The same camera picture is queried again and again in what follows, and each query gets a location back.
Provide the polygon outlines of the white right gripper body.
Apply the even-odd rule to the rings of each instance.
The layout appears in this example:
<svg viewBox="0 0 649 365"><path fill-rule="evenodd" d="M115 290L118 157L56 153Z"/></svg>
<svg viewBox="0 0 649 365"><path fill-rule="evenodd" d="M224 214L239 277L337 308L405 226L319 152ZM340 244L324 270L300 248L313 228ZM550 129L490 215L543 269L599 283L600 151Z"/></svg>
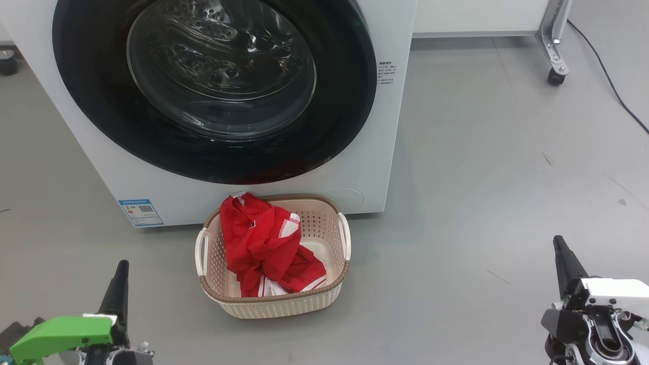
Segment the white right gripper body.
<svg viewBox="0 0 649 365"><path fill-rule="evenodd" d="M580 279L565 297L563 309L586 310L588 306L612 306L614 310L648 317L648 286L637 279Z"/></svg>

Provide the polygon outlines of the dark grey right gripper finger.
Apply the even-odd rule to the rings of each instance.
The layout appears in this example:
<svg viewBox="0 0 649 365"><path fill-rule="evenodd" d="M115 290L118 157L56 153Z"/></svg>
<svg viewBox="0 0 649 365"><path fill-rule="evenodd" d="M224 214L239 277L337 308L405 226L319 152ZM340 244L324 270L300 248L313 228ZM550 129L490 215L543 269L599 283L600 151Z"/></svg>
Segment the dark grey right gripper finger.
<svg viewBox="0 0 649 365"><path fill-rule="evenodd" d="M554 236L553 247L559 296L566 297L574 294L581 280L588 279L590 275L575 256L574 251L568 247L563 236Z"/></svg>

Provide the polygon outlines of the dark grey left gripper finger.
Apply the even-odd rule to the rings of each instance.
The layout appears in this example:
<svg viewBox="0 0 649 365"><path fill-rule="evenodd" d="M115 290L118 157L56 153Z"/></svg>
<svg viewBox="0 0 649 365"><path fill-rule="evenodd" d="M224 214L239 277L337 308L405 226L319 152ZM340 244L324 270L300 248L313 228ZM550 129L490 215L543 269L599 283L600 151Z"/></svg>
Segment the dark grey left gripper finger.
<svg viewBox="0 0 649 365"><path fill-rule="evenodd" d="M127 325L128 320L128 272L129 262L121 260L98 310L98 314L116 316L120 325Z"/></svg>

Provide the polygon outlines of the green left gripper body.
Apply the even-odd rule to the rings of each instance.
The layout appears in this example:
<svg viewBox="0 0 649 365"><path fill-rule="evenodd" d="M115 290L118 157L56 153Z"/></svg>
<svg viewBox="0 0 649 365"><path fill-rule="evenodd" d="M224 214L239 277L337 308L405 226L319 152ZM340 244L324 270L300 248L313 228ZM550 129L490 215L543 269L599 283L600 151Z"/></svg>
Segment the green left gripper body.
<svg viewBox="0 0 649 365"><path fill-rule="evenodd" d="M107 364L112 351L129 346L127 328L116 315L59 316L10 346L10 356L15 364L42 364L47 356L75 349L81 364Z"/></svg>

